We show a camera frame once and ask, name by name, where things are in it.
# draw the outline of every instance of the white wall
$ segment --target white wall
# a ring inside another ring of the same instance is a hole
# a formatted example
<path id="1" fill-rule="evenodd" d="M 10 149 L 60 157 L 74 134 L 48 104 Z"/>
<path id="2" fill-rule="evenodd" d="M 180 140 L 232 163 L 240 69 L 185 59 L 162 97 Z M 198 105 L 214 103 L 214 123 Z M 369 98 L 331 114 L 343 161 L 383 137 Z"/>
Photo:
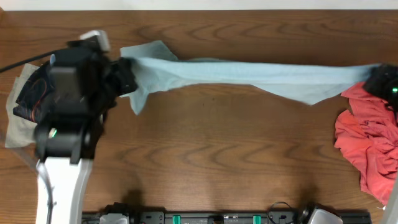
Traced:
<path id="1" fill-rule="evenodd" d="M 398 0 L 0 0 L 18 10 L 398 9 Z"/>

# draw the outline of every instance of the wooden table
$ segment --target wooden table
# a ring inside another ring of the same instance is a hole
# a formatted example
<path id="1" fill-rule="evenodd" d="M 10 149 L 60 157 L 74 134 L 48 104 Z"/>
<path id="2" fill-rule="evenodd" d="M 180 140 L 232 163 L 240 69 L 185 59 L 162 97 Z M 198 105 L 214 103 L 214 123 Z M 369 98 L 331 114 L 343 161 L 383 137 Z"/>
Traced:
<path id="1" fill-rule="evenodd" d="M 361 65 L 397 63 L 397 11 L 7 12 L 0 16 L 0 67 L 62 48 L 93 29 L 112 52 L 163 40 L 179 58 Z M 21 68 L 0 75 L 0 104 Z M 359 189 L 359 172 L 333 147 L 348 107 L 315 106 L 252 86 L 196 85 L 149 96 L 139 116 L 118 100 L 98 143 L 84 210 L 113 202 L 180 210 L 266 210 L 308 200 L 338 209 L 382 205 Z M 2 144 L 6 110 L 0 113 Z M 0 151 L 0 223 L 33 223 L 36 176 Z"/>

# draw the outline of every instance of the black cable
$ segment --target black cable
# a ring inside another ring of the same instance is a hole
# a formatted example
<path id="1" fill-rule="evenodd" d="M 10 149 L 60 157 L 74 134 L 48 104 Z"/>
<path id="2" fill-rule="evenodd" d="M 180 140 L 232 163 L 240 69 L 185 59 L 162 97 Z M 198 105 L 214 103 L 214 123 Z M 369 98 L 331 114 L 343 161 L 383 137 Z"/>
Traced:
<path id="1" fill-rule="evenodd" d="M 270 217 L 269 214 L 270 214 L 271 210 L 274 208 L 274 206 L 276 206 L 278 204 L 287 205 L 290 208 L 290 210 L 294 212 L 294 209 L 288 203 L 286 203 L 286 202 L 275 202 L 268 209 L 268 212 L 267 212 L 267 224 L 269 224 L 269 221 L 271 221 L 272 224 L 276 224 L 276 222 L 274 222 L 274 220 Z M 292 218 L 292 221 L 287 222 L 286 224 L 292 224 L 292 223 L 294 223 L 294 217 Z"/>
<path id="2" fill-rule="evenodd" d="M 40 59 L 40 58 L 44 58 L 44 57 L 46 57 L 46 56 L 52 55 L 52 54 L 54 54 L 56 51 L 58 51 L 58 50 L 53 50 L 53 51 L 44 53 L 44 54 L 42 54 L 42 55 L 38 55 L 38 56 L 35 56 L 35 57 L 32 57 L 32 58 L 28 58 L 28 59 L 26 59 L 26 60 L 23 60 L 23 61 L 14 63 L 14 64 L 12 64 L 12 65 L 8 65 L 8 66 L 6 66 L 6 67 L 4 67 L 4 68 L 0 68 L 0 73 L 5 72 L 5 71 L 8 71 L 8 70 L 10 70 L 10 69 L 13 69 L 13 68 L 15 68 L 15 67 L 18 67 L 18 66 L 20 66 L 20 65 L 26 64 L 26 63 L 28 63 L 28 62 L 33 62 L 34 60 L 38 60 L 38 59 Z"/>

